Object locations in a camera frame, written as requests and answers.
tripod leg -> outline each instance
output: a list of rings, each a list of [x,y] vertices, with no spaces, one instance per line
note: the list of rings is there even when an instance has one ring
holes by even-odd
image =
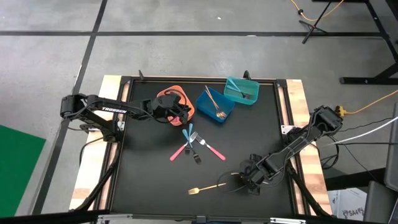
[[[319,29],[319,28],[315,28],[317,31],[320,31],[320,32],[322,32],[322,33],[324,33],[324,34],[327,34],[327,32],[326,31],[324,31],[323,29]]]
[[[308,32],[307,35],[304,37],[303,42],[302,42],[303,44],[305,44],[306,41],[308,40],[308,38],[310,38],[310,36],[311,36],[311,34],[312,34],[312,32],[313,32],[314,29],[315,29],[315,27],[312,27],[312,28],[310,29],[310,32]]]
[[[330,4],[331,4],[331,1],[326,5],[325,9],[320,14],[320,16],[319,16],[318,20],[315,22],[315,24],[311,25],[312,28],[310,29],[310,32],[308,32],[307,35],[305,36],[305,38],[303,39],[303,42],[302,42],[303,44],[305,44],[307,42],[308,38],[311,36],[311,34],[312,34],[314,29],[319,30],[319,31],[321,31],[323,33],[326,33],[326,31],[317,28],[317,25],[318,25],[319,21],[322,19],[322,17],[324,15],[324,13],[326,12],[326,10],[329,8]]]
[[[313,27],[311,24],[304,22],[304,21],[298,21],[301,24],[307,25],[309,29],[311,29],[311,27]]]

gold fork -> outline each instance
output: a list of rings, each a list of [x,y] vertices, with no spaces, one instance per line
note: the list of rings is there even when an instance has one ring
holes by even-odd
[[[205,187],[205,188],[202,188],[202,189],[199,189],[199,188],[195,187],[194,189],[189,190],[188,194],[189,195],[198,194],[199,191],[201,191],[201,190],[212,189],[212,188],[215,188],[215,187],[217,187],[217,185],[213,185],[213,186],[210,186],[210,187]]]

plastic container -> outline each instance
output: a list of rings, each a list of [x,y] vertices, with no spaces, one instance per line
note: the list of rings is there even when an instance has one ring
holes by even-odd
[[[253,95],[253,98],[245,99],[243,98],[242,93],[227,88],[227,85],[234,87],[234,85],[228,79],[226,81],[224,89],[225,97],[238,103],[244,103],[246,105],[252,105],[257,101],[260,89],[260,84],[258,82],[234,77],[228,78],[231,78],[243,93]]]
[[[209,88],[209,91],[220,110],[224,111],[224,113],[226,113],[228,117],[228,115],[234,108],[235,103],[212,88]],[[214,104],[210,97],[207,95],[206,90],[203,90],[203,93],[201,93],[201,95],[197,99],[197,108],[198,110],[204,112],[209,117],[215,119],[220,123],[223,123],[226,120],[217,117],[216,108],[214,107]]]
[[[184,97],[181,95],[181,93],[183,93],[185,95],[185,98],[187,99],[187,105],[191,108],[191,110],[188,112],[188,120],[191,120],[193,114],[195,113],[195,109],[194,109],[191,101],[188,99],[187,95],[185,94],[184,90],[179,85],[174,85],[165,90],[162,90],[160,93],[157,94],[157,97],[165,95],[164,93],[168,90],[170,90],[170,92],[178,94],[181,97],[179,103],[182,105],[185,104],[185,100],[184,100]],[[172,116],[169,116],[169,117],[167,117],[167,119],[169,121],[171,121],[170,124],[172,124],[174,126],[180,126],[182,124],[179,117],[173,118]]]

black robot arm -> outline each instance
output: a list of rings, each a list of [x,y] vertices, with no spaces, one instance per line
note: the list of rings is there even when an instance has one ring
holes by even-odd
[[[294,128],[287,133],[287,143],[281,151],[258,156],[252,154],[250,160],[240,165],[241,178],[252,194],[260,193],[263,181],[271,180],[285,169],[287,161],[323,136],[332,136],[342,127],[343,119],[331,108],[321,106],[314,110],[310,122],[303,128]]]
[[[126,114],[132,119],[145,120],[154,118],[160,123],[159,119],[167,119],[171,116],[178,117],[185,124],[188,121],[188,112],[191,110],[186,104],[180,104],[181,97],[173,92],[158,96],[154,100],[141,100],[133,102],[122,102],[101,98],[96,95],[68,95],[62,98],[60,116],[69,119],[79,119],[85,124],[80,128],[86,132],[90,129],[99,129],[106,142],[118,142],[121,140],[122,132],[119,130],[117,121],[107,121],[94,113],[96,110],[109,111],[113,113]]]

concrete floor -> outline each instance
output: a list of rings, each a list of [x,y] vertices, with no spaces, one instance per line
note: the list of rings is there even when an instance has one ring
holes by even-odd
[[[297,1],[307,17],[318,17],[325,3]],[[393,40],[398,22],[385,1],[372,0],[381,22]],[[92,30],[101,1],[5,1],[0,0],[0,30]],[[264,1],[108,1],[100,26],[116,30],[231,30],[306,31],[289,0]],[[377,32],[364,4],[344,3],[318,25],[330,32]],[[344,105],[358,109],[396,89],[396,86],[344,86],[338,77],[372,77],[393,63],[392,55],[378,38],[301,37],[97,37],[81,93],[98,94],[103,75],[241,77],[303,80],[308,107]],[[70,94],[88,37],[0,37],[0,124],[47,140],[29,182],[18,215],[29,212],[30,203],[60,125],[61,97]],[[347,116],[345,128],[392,114],[393,96],[360,114]],[[372,126],[336,135],[347,138]],[[387,141],[389,128],[363,141]],[[69,131],[45,202],[44,212],[68,209],[78,172],[78,153],[83,133]],[[328,143],[322,139],[318,144]],[[386,162],[386,146],[351,146],[368,169]],[[334,153],[322,149],[322,157]],[[361,172],[342,150],[337,171]],[[333,176],[335,170],[325,172]]]

